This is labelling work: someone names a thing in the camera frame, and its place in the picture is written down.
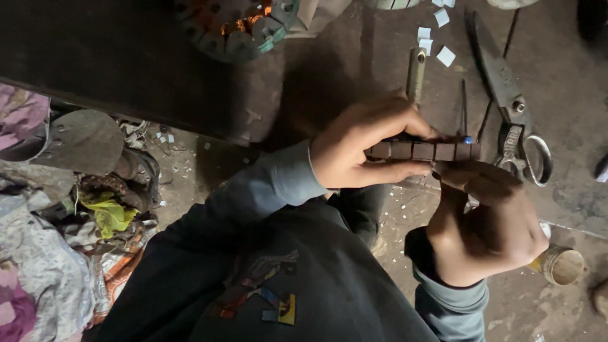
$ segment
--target yellow plastic bag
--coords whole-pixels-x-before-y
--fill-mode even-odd
[[[80,203],[95,212],[95,221],[102,231],[102,238],[109,239],[114,231],[124,231],[139,211],[126,209],[112,199],[114,193],[102,192],[99,197],[85,195]]]

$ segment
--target white paper scrap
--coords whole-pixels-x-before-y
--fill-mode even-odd
[[[434,15],[435,19],[437,19],[437,24],[439,24],[439,27],[450,22],[450,17],[447,16],[446,9],[440,9],[439,11],[435,12]]]
[[[420,39],[418,43],[418,47],[423,47],[426,49],[426,55],[430,56],[430,46],[433,44],[432,39]]]
[[[447,46],[444,46],[443,49],[441,49],[441,52],[437,55],[437,58],[439,58],[439,60],[447,67],[449,67],[456,58],[456,55],[450,51]]]
[[[418,42],[420,43],[420,39],[430,39],[430,29],[428,27],[419,27],[418,28]]]

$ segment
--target hand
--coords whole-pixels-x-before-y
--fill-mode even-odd
[[[483,162],[441,173],[441,201],[426,233],[437,275],[456,287],[528,265],[549,246],[523,183]],[[464,214],[468,195],[479,207]]]
[[[327,189],[396,183],[430,172],[429,162],[367,162],[364,150],[405,131],[424,140],[442,135],[418,114],[403,90],[348,107],[310,146],[319,183]]]

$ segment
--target pink cloth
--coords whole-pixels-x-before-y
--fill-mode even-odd
[[[49,107],[44,95],[0,83],[0,150],[31,136]]]
[[[17,268],[10,262],[0,265],[0,341],[26,342],[34,328],[36,306],[21,289]]]

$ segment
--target concrete floor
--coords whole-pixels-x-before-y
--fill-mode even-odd
[[[193,203],[203,203],[222,181],[246,167],[245,161],[252,163],[257,158],[246,148],[184,131],[171,131],[178,149],[185,147],[186,150],[171,150],[167,155],[156,145],[147,144],[161,165],[161,182],[170,182],[160,189],[167,207],[156,209],[161,229],[187,212]],[[157,127],[151,127],[148,132],[154,135]],[[372,249],[412,303],[417,282],[412,277],[411,261],[400,253],[403,240],[408,231],[429,221],[438,202],[436,195],[395,187],[385,204],[383,227]],[[595,314],[589,292],[608,277],[608,241],[559,227],[554,228],[551,241],[583,254],[587,263],[584,275],[569,286],[552,285],[541,274],[527,268],[491,277],[490,302],[485,311],[488,342],[606,340],[608,324]]]

